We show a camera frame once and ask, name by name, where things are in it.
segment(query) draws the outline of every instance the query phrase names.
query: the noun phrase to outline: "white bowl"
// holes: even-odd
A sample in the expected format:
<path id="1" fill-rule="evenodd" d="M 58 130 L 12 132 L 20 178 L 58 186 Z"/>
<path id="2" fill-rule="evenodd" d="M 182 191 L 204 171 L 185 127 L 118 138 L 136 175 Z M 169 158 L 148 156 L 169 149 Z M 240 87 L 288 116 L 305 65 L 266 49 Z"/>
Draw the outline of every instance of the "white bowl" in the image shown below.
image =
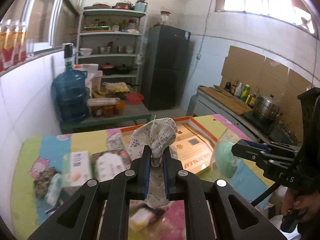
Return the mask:
<path id="1" fill-rule="evenodd" d="M 91 55 L 93 49 L 87 49 L 87 48 L 83 48 L 83 49 L 80 49 L 80 54 L 82 56 L 89 56 Z"/>

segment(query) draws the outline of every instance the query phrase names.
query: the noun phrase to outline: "stove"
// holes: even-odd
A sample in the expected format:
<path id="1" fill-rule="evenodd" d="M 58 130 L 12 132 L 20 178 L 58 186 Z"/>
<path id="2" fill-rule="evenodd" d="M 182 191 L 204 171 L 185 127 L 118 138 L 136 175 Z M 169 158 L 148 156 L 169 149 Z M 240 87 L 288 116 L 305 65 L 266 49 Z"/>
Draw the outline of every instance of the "stove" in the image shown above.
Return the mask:
<path id="1" fill-rule="evenodd" d="M 269 135 L 274 127 L 273 124 L 265 124 L 261 122 L 258 118 L 253 115 L 253 111 L 249 111 L 242 114 L 242 117 L 246 119 L 250 124 L 252 124 L 255 128 L 259 129 L 265 135 Z"/>

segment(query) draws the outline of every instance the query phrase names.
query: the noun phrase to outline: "kettle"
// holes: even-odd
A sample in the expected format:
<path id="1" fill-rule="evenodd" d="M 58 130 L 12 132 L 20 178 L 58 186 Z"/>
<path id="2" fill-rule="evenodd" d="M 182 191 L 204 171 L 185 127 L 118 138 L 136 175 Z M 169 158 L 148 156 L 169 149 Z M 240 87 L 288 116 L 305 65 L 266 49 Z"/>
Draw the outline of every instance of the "kettle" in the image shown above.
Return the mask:
<path id="1" fill-rule="evenodd" d="M 138 0 L 134 6 L 134 10 L 135 11 L 139 11 L 139 12 L 147 12 L 147 8 L 148 8 L 148 3 L 146 2 L 146 0 Z"/>

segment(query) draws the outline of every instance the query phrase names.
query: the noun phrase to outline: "screw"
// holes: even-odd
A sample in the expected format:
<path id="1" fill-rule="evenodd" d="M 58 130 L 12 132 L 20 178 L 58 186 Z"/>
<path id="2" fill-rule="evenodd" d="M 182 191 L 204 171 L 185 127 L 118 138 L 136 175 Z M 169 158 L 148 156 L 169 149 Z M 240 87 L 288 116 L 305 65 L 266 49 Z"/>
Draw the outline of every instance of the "screw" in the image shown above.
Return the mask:
<path id="1" fill-rule="evenodd" d="M 185 170 L 181 170 L 181 171 L 178 171 L 178 174 L 181 176 L 181 177 L 185 177 L 188 175 L 188 172 L 185 171 Z"/>
<path id="2" fill-rule="evenodd" d="M 124 174 L 125 174 L 126 176 L 130 177 L 130 176 L 133 176 L 133 175 L 134 175 L 134 171 L 133 171 L 133 170 L 127 170 Z"/>
<path id="3" fill-rule="evenodd" d="M 95 179 L 90 179 L 88 182 L 87 182 L 87 185 L 89 187 L 94 187 L 95 185 L 97 185 L 97 181 Z"/>
<path id="4" fill-rule="evenodd" d="M 223 179 L 218 179 L 218 180 L 217 180 L 217 185 L 218 185 L 219 187 L 224 187 L 224 186 L 227 185 L 227 183 L 226 183 L 226 181 L 223 180 Z"/>

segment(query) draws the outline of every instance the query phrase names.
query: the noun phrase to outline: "red colander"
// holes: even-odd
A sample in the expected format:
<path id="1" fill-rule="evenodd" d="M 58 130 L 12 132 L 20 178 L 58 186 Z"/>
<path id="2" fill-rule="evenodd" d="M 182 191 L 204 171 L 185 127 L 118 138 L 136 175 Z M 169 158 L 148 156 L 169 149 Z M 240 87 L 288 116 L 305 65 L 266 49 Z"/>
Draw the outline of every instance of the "red colander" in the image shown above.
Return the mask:
<path id="1" fill-rule="evenodd" d="M 133 104 L 141 103 L 141 101 L 144 99 L 144 96 L 139 93 L 129 93 L 129 94 L 126 94 L 126 97 L 128 101 Z"/>

